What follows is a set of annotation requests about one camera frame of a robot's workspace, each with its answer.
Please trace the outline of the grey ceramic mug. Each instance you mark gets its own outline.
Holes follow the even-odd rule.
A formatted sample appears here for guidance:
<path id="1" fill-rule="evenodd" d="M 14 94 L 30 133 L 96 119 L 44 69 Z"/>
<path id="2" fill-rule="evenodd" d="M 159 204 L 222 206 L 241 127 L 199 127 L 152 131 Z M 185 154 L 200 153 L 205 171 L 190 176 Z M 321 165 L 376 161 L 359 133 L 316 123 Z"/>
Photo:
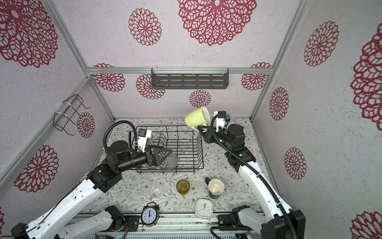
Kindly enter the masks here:
<path id="1" fill-rule="evenodd" d="M 165 169 L 175 169 L 178 166 L 178 158 L 172 152 L 163 162 L 162 167 Z"/>

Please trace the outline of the green ceramic mug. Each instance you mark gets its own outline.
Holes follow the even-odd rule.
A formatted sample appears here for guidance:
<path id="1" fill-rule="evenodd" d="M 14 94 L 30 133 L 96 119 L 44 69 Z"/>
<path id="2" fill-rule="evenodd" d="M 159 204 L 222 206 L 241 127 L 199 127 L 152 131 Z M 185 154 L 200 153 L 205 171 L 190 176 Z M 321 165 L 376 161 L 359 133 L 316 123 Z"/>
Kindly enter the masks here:
<path id="1" fill-rule="evenodd" d="M 185 117 L 186 125 L 196 131 L 198 126 L 207 126 L 210 123 L 210 114 L 206 107 L 200 107 Z"/>

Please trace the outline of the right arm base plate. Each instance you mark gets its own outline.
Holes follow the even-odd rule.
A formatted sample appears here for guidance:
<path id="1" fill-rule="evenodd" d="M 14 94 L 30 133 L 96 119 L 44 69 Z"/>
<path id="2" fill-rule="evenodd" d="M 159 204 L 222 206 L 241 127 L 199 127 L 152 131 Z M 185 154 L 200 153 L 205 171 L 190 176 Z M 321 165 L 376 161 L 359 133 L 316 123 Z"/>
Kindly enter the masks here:
<path id="1" fill-rule="evenodd" d="M 218 215 L 218 228 L 223 230 L 251 230 L 242 225 L 233 214 Z"/>

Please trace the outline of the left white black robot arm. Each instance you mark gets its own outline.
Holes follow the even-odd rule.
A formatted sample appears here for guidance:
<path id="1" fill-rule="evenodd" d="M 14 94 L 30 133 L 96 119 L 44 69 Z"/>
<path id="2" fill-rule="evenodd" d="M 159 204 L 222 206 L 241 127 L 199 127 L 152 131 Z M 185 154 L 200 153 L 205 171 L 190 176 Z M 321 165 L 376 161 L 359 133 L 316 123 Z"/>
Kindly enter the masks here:
<path id="1" fill-rule="evenodd" d="M 132 148 L 119 140 L 105 147 L 106 158 L 86 178 L 77 184 L 62 200 L 44 215 L 29 224 L 19 223 L 11 230 L 14 239 L 64 239 L 84 237 L 104 230 L 119 231 L 125 226 L 123 213 L 109 206 L 101 213 L 76 224 L 74 229 L 65 225 L 87 204 L 106 193 L 122 180 L 124 171 L 147 164 L 161 165 L 172 150 L 159 145 L 149 145 L 147 151 Z"/>

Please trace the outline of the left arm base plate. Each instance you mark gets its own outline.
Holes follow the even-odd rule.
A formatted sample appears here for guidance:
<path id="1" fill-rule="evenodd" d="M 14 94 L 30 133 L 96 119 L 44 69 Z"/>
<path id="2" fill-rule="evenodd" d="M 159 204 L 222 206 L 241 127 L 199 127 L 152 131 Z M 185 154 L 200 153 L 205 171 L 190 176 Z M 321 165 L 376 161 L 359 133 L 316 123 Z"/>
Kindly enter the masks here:
<path id="1" fill-rule="evenodd" d="M 122 231 L 125 232 L 137 232 L 140 222 L 140 216 L 126 215 L 124 216 L 124 223 Z"/>

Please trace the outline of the black wire dish rack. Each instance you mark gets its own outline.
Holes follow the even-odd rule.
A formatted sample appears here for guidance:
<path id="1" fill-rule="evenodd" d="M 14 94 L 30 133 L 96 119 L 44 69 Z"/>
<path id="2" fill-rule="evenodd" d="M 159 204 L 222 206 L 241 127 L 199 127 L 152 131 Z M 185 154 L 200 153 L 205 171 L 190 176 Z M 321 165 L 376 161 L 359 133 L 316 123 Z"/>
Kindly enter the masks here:
<path id="1" fill-rule="evenodd" d="M 148 167 L 147 164 L 136 167 L 138 173 L 196 173 L 204 169 L 203 138 L 201 134 L 186 125 L 139 125 L 140 128 L 151 130 L 151 137 L 146 145 L 159 145 L 171 149 L 178 158 L 178 166 L 175 169 L 162 167 L 166 158 L 159 158 L 159 165 Z"/>

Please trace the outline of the clear glass cup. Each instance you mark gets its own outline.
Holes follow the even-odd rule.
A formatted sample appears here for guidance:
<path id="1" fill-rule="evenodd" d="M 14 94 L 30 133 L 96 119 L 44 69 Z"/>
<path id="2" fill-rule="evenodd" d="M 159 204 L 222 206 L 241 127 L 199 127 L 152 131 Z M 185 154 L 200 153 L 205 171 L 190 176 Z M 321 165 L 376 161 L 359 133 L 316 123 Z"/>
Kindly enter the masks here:
<path id="1" fill-rule="evenodd" d="M 149 193 L 153 198 L 158 198 L 162 195 L 162 185 L 160 183 L 153 183 L 149 188 Z"/>

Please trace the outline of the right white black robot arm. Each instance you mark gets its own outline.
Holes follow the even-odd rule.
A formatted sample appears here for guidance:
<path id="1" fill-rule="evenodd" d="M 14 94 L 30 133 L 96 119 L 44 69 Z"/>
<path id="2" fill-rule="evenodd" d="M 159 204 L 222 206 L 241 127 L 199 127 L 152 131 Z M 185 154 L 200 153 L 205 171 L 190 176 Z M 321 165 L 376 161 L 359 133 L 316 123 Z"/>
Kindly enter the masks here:
<path id="1" fill-rule="evenodd" d="M 231 124 L 227 129 L 198 126 L 207 143 L 215 143 L 226 153 L 229 164 L 250 186 L 260 203 L 262 212 L 238 207 L 232 212 L 239 229 L 251 229 L 263 239 L 302 239 L 306 218 L 301 210 L 293 210 L 274 190 L 264 176 L 254 155 L 245 145 L 244 128 Z"/>

